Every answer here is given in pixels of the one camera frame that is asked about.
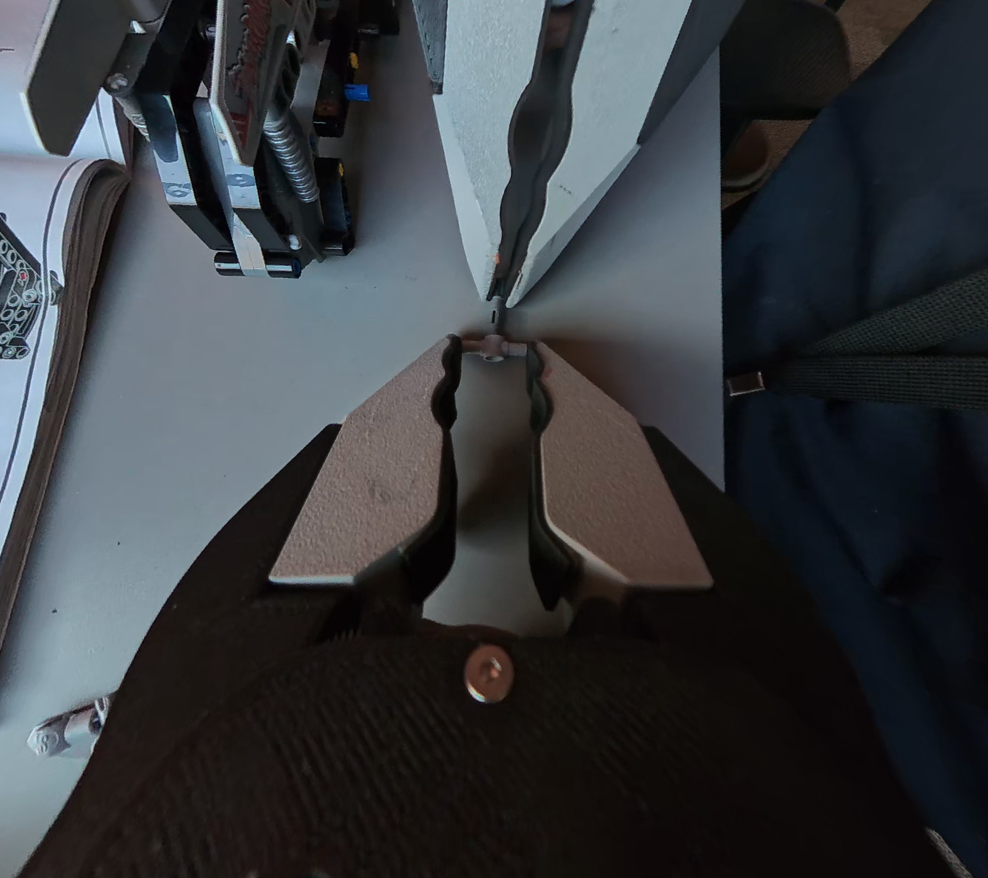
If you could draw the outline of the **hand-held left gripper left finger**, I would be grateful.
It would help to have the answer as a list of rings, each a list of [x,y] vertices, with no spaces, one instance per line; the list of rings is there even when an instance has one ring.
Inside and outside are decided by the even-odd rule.
[[[447,336],[343,421],[269,573],[286,587],[396,585],[420,607],[451,570],[463,342]]]

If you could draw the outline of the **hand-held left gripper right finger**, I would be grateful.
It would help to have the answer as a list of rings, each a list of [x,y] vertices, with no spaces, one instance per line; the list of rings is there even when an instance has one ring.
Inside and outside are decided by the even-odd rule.
[[[546,610],[713,577],[637,419],[543,342],[526,350],[528,563]]]

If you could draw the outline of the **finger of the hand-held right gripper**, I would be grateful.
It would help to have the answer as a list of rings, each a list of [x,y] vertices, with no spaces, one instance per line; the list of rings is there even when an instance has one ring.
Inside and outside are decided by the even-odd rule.
[[[505,196],[548,0],[412,3],[466,261],[481,298],[507,300],[524,209]]]
[[[509,126],[500,301],[520,304],[643,143],[654,98],[695,0],[577,0],[562,53],[534,75]]]

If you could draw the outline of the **grey lego cross connector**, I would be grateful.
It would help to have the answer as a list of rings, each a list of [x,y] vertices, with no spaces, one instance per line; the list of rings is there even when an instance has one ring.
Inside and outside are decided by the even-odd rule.
[[[482,339],[462,337],[461,342],[464,354],[477,355],[491,363],[510,358],[525,358],[528,351],[528,343],[509,341],[499,333],[488,333]]]

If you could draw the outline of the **grey lego aircraft model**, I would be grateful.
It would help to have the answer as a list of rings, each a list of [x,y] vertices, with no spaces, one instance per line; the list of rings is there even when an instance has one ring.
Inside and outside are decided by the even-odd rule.
[[[224,277],[298,279],[354,247],[344,136],[397,0],[47,0],[21,99],[47,153],[111,100]]]

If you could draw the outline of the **lego instruction booklet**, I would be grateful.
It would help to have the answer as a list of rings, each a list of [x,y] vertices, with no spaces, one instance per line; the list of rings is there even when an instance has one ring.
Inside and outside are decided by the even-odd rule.
[[[1,638],[71,406],[105,242],[130,184],[111,159],[2,158]]]

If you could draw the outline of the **small grey lego connector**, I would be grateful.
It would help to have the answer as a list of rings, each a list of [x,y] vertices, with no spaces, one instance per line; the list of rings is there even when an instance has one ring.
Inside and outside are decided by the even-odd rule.
[[[27,738],[28,748],[43,759],[88,759],[116,696],[117,692],[111,691],[37,724]]]

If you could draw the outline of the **black office chair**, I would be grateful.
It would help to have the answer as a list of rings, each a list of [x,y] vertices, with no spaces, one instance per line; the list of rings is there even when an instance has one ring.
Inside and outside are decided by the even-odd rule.
[[[719,58],[721,108],[747,119],[810,120],[853,76],[840,20],[809,0],[745,0]]]

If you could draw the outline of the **person's navy clothing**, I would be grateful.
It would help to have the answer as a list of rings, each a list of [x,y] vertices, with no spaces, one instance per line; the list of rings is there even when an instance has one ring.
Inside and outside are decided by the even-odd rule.
[[[723,247],[729,493],[986,876],[986,0],[933,0]]]

